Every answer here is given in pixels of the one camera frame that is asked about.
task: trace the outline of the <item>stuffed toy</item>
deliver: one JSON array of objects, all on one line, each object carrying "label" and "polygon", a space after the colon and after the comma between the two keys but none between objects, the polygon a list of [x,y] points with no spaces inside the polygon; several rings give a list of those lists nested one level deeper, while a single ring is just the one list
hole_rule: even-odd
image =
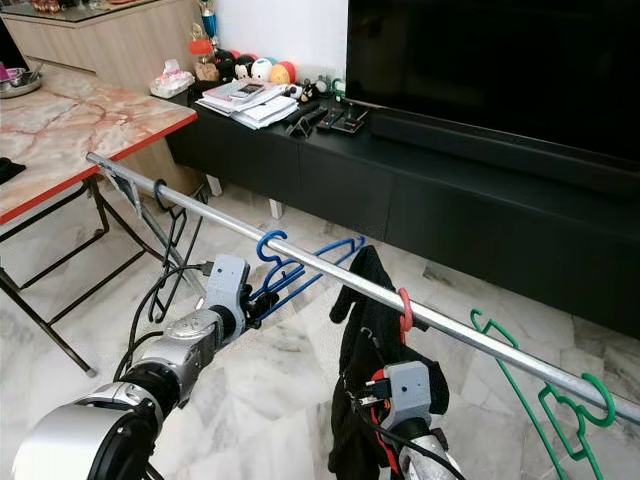
[{"label": "stuffed toy", "polygon": [[269,80],[279,85],[295,83],[296,67],[291,62],[280,62],[271,69]]},{"label": "stuffed toy", "polygon": [[235,77],[236,60],[233,54],[227,50],[216,50],[216,68],[220,72],[220,80],[225,83],[230,82]]},{"label": "stuffed toy", "polygon": [[240,55],[236,59],[236,78],[238,80],[243,78],[251,78],[251,66],[253,65],[253,57],[251,55]]},{"label": "stuffed toy", "polygon": [[271,75],[271,69],[273,66],[267,58],[259,58],[251,66],[251,78],[257,78],[259,80],[269,81],[269,75]]}]

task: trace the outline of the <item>red table edge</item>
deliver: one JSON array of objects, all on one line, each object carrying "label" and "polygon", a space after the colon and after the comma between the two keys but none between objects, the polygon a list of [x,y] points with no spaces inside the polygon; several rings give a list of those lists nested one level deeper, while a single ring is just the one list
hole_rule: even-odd
[{"label": "red table edge", "polygon": [[[111,157],[111,160],[113,160],[114,162],[117,162],[118,160],[122,160],[126,156],[131,155],[134,152],[137,152],[138,150],[146,147],[147,145],[151,145],[156,140],[164,138],[170,133],[173,133],[176,130],[181,129],[185,125],[189,125],[190,123],[195,122],[197,118],[198,118],[198,114],[196,112],[193,112],[193,114],[191,114],[190,116],[188,116],[183,120],[180,120],[178,123],[171,125],[170,127],[167,127],[164,130],[161,130],[157,133],[154,133],[150,137],[145,138],[143,141],[136,143],[135,145],[132,145],[129,148],[125,148],[120,153],[117,153],[113,157]],[[29,210],[31,210],[36,205],[39,205],[45,200],[50,199],[54,195],[57,195],[58,193],[66,190],[67,188],[72,187],[76,183],[79,183],[82,180],[84,180],[85,178],[89,178],[91,175],[98,173],[99,170],[100,169],[97,166],[89,167],[84,172],[81,172],[78,175],[75,175],[70,179],[65,180],[64,182],[56,185],[55,187],[50,188],[46,192],[41,193],[40,195],[29,200],[28,202],[25,202],[22,205],[19,205],[11,210],[7,210],[6,212],[0,215],[0,225],[4,225],[5,223],[13,220],[14,218],[19,217],[23,213],[26,213]]]}]

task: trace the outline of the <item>marble tabletop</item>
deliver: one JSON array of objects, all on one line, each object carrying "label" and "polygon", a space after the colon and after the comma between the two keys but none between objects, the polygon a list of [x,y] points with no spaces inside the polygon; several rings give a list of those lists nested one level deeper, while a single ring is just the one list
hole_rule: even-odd
[{"label": "marble tabletop", "polygon": [[0,224],[96,173],[88,152],[120,160],[196,118],[91,75],[43,69],[39,90],[0,101],[0,156],[27,166],[0,185]]}]

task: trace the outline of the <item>paper stack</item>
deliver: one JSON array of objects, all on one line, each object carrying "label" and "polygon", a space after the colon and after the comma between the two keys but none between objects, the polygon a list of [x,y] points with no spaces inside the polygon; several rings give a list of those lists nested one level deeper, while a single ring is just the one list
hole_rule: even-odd
[{"label": "paper stack", "polygon": [[282,120],[298,109],[295,99],[282,96],[287,86],[273,83],[265,83],[265,89],[246,102],[229,99],[229,94],[244,85],[244,82],[236,81],[212,88],[204,92],[196,103],[253,130]]}]

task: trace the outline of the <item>soundbar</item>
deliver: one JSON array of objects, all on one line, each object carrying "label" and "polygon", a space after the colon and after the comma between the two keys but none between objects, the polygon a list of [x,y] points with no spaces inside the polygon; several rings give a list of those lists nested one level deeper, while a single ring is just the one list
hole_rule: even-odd
[{"label": "soundbar", "polygon": [[609,195],[640,193],[640,162],[543,140],[386,108],[371,115],[371,132]]}]

